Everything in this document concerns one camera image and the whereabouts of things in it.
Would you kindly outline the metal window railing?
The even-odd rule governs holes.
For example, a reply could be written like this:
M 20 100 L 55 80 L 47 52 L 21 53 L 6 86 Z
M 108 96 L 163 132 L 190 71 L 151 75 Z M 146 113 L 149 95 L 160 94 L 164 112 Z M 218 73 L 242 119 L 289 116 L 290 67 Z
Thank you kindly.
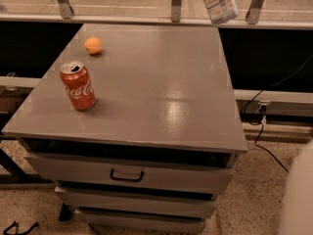
M 313 0 L 236 0 L 220 27 L 311 28 Z M 212 25 L 203 0 L 0 0 L 0 19 L 17 22 Z

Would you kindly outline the grey drawer cabinet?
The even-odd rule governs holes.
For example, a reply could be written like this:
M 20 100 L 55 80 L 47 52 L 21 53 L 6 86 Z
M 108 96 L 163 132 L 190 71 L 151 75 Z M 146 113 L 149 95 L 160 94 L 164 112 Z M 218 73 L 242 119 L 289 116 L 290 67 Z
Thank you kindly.
M 100 53 L 85 41 L 97 37 Z M 214 27 L 87 24 L 60 63 L 90 72 L 96 103 L 76 110 L 52 65 L 4 133 L 91 224 L 199 234 L 246 139 Z M 111 169 L 142 181 L 110 179 Z

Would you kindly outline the orange fruit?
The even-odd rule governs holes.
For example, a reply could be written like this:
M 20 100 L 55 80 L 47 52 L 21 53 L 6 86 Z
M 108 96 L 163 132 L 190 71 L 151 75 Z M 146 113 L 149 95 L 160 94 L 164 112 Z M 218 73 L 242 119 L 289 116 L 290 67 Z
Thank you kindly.
M 85 41 L 84 47 L 89 54 L 95 55 L 101 52 L 102 42 L 97 37 L 90 37 Z

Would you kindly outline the red Coca-Cola can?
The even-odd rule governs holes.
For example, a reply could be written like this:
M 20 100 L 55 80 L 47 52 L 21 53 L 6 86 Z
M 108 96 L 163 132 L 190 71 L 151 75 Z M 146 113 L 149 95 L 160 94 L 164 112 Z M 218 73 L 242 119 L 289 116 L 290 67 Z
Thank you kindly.
M 66 93 L 76 110 L 84 111 L 96 102 L 88 69 L 78 61 L 62 64 L 60 77 Z

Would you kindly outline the clear plastic water bottle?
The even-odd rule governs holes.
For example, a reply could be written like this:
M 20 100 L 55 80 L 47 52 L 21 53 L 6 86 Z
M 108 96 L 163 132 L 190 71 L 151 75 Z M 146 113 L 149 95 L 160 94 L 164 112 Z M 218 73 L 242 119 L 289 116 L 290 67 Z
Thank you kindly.
M 238 15 L 236 0 L 203 0 L 212 24 L 225 24 Z

